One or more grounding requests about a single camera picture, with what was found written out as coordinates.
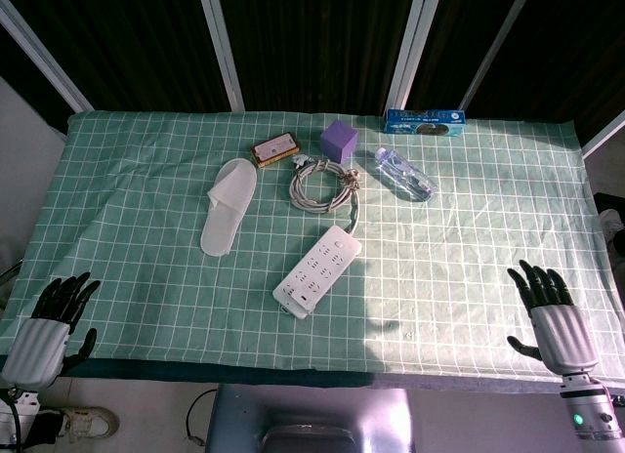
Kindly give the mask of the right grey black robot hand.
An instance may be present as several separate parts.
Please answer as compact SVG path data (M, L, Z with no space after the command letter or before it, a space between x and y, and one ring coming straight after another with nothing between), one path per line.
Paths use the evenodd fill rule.
M523 273L507 273L519 291L537 345L531 347L509 336L508 344L519 354L543 362L559 376L589 373L599 356L585 320L563 278L553 269L532 266L521 260Z

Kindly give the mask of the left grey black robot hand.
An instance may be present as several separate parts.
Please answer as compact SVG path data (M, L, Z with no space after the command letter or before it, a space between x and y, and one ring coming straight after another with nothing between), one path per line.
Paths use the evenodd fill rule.
M21 325L1 371L1 379L18 391L40 391L91 355L97 330L88 330L76 354L66 353L70 337L99 280L90 272L57 278L43 290L31 317Z

